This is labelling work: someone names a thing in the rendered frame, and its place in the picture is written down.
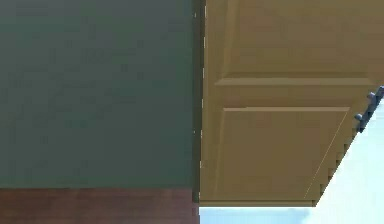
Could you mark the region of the brown panelled room door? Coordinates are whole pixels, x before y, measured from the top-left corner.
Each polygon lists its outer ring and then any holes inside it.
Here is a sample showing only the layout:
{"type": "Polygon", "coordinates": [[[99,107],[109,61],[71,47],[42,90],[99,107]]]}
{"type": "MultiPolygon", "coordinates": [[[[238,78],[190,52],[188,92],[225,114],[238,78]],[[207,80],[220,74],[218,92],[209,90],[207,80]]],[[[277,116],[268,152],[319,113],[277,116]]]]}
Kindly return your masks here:
{"type": "Polygon", "coordinates": [[[384,85],[384,0],[206,0],[199,200],[313,207],[384,85]]]}

